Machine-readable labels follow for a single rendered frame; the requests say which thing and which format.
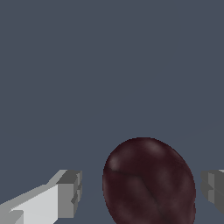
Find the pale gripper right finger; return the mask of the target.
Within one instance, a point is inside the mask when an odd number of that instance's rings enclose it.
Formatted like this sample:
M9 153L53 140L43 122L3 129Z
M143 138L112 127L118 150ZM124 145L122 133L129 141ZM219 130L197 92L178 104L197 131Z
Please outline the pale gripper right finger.
M224 170L202 171L200 177L203 196L224 214Z

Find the dark maroon egg-shaped object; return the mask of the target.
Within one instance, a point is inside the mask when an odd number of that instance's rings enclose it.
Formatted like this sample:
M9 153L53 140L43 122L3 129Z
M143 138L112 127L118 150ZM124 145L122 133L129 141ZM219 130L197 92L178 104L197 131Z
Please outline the dark maroon egg-shaped object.
M138 137L119 144L102 175L116 224L193 224L196 189L186 161L168 144Z

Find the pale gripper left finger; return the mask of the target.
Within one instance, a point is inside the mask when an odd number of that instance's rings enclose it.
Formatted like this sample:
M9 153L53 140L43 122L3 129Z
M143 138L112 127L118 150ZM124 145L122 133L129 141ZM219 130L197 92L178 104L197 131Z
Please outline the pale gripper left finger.
M59 170L45 185L0 205L0 224L54 224L73 218L82 195L82 171Z

